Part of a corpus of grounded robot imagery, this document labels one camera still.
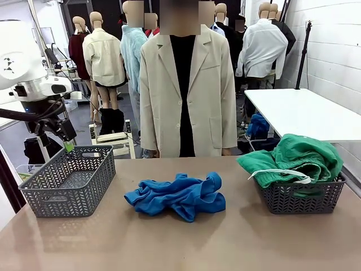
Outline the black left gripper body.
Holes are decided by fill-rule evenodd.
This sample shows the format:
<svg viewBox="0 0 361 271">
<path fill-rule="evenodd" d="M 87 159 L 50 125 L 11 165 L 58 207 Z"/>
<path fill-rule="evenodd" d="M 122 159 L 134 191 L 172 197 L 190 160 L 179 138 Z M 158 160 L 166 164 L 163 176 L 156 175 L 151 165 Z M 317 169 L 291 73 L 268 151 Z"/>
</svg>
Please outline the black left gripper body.
<svg viewBox="0 0 361 271">
<path fill-rule="evenodd" d="M 55 133 L 58 130 L 58 123 L 54 119 L 45 118 L 27 122 L 27 128 L 33 134 L 43 134 L 44 132 Z"/>
</svg>

